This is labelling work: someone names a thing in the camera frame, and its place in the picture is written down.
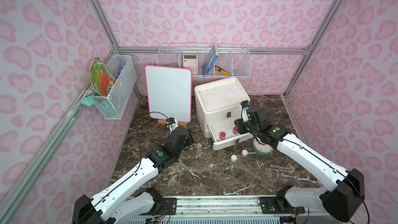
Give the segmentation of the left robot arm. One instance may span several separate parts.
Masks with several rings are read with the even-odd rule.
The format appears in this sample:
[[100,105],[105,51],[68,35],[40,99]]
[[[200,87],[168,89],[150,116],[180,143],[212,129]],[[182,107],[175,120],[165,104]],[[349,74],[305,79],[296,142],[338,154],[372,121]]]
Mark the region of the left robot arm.
[[89,198],[81,196],[74,204],[74,224],[122,224],[129,218],[160,207],[162,196],[148,189],[130,198],[142,185],[178,162],[183,151],[193,144],[189,130],[176,127],[165,142],[152,148],[140,162],[115,183]]

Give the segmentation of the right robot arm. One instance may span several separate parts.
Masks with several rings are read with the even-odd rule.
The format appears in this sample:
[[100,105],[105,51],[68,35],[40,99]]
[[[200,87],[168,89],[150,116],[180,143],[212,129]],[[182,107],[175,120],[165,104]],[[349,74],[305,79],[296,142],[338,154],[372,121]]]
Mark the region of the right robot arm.
[[303,143],[281,124],[271,124],[264,109],[241,102],[240,117],[234,121],[239,134],[250,133],[261,145],[285,154],[309,171],[322,187],[304,189],[286,186],[279,191],[281,204],[326,211],[342,223],[348,223],[361,205],[365,205],[364,175],[347,170]]

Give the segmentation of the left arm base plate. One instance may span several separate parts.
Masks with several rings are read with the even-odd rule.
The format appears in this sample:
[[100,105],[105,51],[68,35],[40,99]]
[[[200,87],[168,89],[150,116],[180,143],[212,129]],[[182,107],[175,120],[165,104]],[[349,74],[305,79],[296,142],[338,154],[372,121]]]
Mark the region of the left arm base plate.
[[166,214],[175,215],[177,208],[177,198],[166,197],[163,198],[159,203],[156,203],[154,207],[146,213],[140,214],[140,216],[157,216]]

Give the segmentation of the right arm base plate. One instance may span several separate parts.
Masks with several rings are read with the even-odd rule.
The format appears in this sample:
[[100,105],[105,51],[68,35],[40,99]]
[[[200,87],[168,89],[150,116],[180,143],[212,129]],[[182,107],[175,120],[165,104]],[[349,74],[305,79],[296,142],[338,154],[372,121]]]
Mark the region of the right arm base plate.
[[303,207],[292,207],[284,198],[282,197],[259,197],[257,199],[257,204],[260,205],[263,214],[292,214],[299,215],[306,213]]

